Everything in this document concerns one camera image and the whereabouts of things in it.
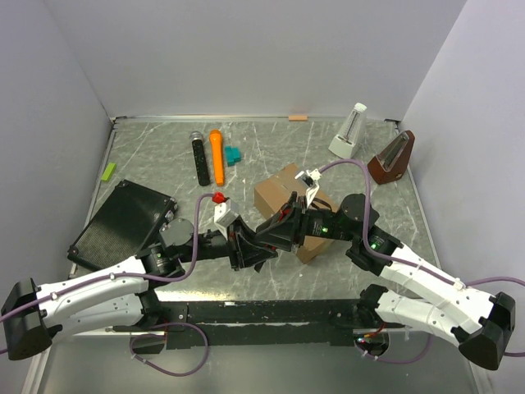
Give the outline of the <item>brown cardboard express box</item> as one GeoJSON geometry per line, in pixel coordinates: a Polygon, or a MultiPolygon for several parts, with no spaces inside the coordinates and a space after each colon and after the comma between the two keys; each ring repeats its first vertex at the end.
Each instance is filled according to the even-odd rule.
{"type": "MultiPolygon", "coordinates": [[[[305,194],[306,185],[295,179],[298,173],[299,167],[291,163],[254,187],[254,206],[265,219],[277,213],[293,191],[298,195],[305,194]]],[[[309,263],[332,243],[328,239],[307,236],[295,255],[302,263],[309,263]]]]}

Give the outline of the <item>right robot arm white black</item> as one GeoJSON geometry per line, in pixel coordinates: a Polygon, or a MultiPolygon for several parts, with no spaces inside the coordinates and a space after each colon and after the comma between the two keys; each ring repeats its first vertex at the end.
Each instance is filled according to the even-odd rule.
{"type": "Polygon", "coordinates": [[[361,323],[395,323],[428,332],[456,346],[477,366],[498,369],[514,332],[514,299],[444,273],[376,226],[378,217],[363,194],[345,196],[335,212],[305,208],[304,198],[292,194],[256,234],[259,242],[279,250],[302,245],[307,236],[350,242],[346,254],[353,264],[416,294],[409,299],[383,286],[369,286],[361,293],[361,323]]]}

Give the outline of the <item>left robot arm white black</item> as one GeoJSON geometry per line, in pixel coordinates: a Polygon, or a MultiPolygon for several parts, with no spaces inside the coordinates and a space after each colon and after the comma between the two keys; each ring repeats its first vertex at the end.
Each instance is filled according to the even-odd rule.
{"type": "Polygon", "coordinates": [[[159,232],[158,241],[137,255],[77,279],[37,285],[29,278],[14,285],[1,308],[9,360],[24,360],[76,333],[111,326],[154,329],[162,320],[154,291],[181,282],[197,261],[227,257],[234,270],[262,266],[277,255],[237,218],[200,234],[186,219],[159,232]]]}

